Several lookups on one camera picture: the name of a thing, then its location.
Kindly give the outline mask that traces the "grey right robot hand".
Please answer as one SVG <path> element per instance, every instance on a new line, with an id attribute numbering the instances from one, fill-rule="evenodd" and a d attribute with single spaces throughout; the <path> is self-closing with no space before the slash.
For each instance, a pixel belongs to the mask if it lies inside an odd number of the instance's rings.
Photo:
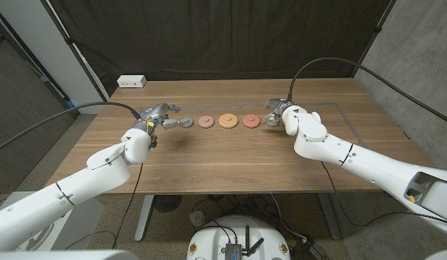
<path id="1" fill-rule="evenodd" d="M 266 124 L 270 127 L 280 125 L 282 121 L 282 114 L 291 105 L 294 105 L 294 103 L 287 101 L 286 99 L 275 98 L 268 100 L 264 107 L 269 109 L 270 113 L 264 116 L 263 120 L 261 121 L 262 124 Z"/>

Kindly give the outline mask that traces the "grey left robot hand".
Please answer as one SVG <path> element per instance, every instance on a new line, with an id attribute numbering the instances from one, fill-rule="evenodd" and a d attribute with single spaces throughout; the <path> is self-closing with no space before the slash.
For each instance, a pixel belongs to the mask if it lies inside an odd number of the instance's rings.
<path id="1" fill-rule="evenodd" d="M 177 127 L 180 121 L 168 117 L 169 112 L 178 113 L 181 109 L 171 103 L 159 103 L 140 111 L 140 119 L 133 125 L 134 129 L 141 129 L 151 134 L 158 126 L 164 129 Z"/>

